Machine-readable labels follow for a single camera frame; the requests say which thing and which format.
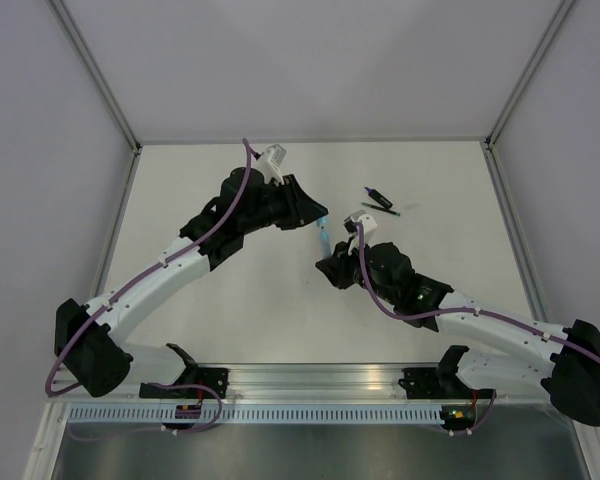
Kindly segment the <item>purple black highlighter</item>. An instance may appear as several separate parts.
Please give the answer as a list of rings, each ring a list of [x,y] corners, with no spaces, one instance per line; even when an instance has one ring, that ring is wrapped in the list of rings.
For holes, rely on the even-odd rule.
[[[378,190],[370,187],[364,187],[367,195],[374,200],[381,208],[385,210],[391,210],[393,207],[393,203],[387,199],[383,194],[381,194]]]

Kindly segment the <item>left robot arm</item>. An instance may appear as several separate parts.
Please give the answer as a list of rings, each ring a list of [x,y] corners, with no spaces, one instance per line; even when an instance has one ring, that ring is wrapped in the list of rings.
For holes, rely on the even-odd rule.
[[[218,196],[180,229],[153,264],[84,304],[68,299],[57,308],[52,369],[65,367],[74,385],[93,397],[124,383],[155,385],[174,397],[188,397],[197,386],[193,359],[173,343],[132,345],[131,333],[175,293],[237,253],[248,234],[270,226],[294,230],[327,213],[294,175],[275,182],[253,168],[233,170]]]

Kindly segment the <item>light blue highlighter body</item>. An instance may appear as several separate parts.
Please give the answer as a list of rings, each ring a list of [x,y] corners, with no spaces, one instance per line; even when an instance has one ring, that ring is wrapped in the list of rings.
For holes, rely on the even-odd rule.
[[[319,239],[322,258],[327,259],[332,255],[331,241],[327,228],[322,225],[319,229]]]

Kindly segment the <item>green pen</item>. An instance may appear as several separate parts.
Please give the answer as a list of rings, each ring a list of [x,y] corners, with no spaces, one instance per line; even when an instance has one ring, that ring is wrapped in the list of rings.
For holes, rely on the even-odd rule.
[[[361,205],[364,206],[365,208],[372,209],[372,210],[379,211],[379,212],[383,212],[383,213],[386,213],[388,215],[392,215],[392,216],[395,216],[395,217],[400,217],[401,216],[400,212],[397,212],[397,211],[394,211],[392,209],[385,208],[385,207],[382,207],[382,206],[379,206],[379,205],[374,205],[374,204],[367,203],[367,202],[361,202]]]

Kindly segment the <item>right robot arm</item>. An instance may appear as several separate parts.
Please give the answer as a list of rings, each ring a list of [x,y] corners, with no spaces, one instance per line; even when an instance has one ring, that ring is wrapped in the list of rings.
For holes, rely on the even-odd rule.
[[[497,350],[489,356],[450,346],[435,373],[444,395],[491,390],[537,397],[579,423],[600,427],[600,331],[595,325],[577,319],[563,326],[493,311],[416,272],[392,243],[358,249],[340,242],[316,267],[339,290],[365,289],[392,319]]]

